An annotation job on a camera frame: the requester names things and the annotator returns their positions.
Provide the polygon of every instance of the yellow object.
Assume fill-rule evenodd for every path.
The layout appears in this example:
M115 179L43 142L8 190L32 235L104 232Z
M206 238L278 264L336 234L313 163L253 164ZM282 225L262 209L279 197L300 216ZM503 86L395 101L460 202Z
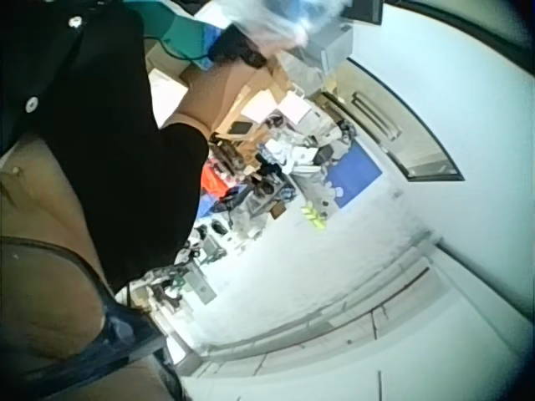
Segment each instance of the yellow object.
M304 206L301 208L304 216L312 222L314 227L323 230L326 227L325 219L312 206Z

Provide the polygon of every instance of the teal fabric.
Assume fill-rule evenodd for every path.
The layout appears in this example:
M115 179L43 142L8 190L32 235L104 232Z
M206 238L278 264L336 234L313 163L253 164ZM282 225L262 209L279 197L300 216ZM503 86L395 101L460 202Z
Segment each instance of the teal fabric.
M125 4L143 18L146 38L158 38L168 51L179 57L197 58L206 54L205 32L214 28L211 25L177 15L154 0L125 0ZM196 63L207 69L206 61L209 62L206 59Z

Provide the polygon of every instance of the wire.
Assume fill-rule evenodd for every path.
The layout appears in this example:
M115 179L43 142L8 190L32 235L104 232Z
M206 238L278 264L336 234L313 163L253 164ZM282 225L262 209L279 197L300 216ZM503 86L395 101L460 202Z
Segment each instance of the wire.
M164 52L166 52L166 54L169 57L172 57L172 58L174 58L176 60L180 60L180 61L198 61L198 60L202 60L202 59L208 57L208 54L204 54L204 55L198 56L198 57L180 57L180 56L177 56L176 54L174 54L174 52L171 52L167 48L167 45L165 45L164 42L162 42L162 40L160 38L157 38L156 36L145 36L145 39L154 39L154 40L158 41L158 43L160 44L161 48L164 49Z

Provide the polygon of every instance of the computer monitor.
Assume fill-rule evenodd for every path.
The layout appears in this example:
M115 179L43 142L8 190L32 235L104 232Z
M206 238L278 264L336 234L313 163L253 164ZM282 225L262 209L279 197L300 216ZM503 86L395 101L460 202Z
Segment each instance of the computer monitor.
M380 25L383 20L384 0L353 0L342 13L342 18Z

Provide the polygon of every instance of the white button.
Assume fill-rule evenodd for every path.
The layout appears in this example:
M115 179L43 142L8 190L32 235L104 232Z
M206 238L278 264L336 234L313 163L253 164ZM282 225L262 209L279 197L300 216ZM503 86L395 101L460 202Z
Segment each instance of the white button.
M79 17L79 16L72 17L72 18L69 20L69 26L70 26L71 28L79 28L80 25L82 25L82 18Z
M32 113L35 111L37 106L39 105L39 99L37 99L35 96L28 99L28 102L26 102L26 113Z

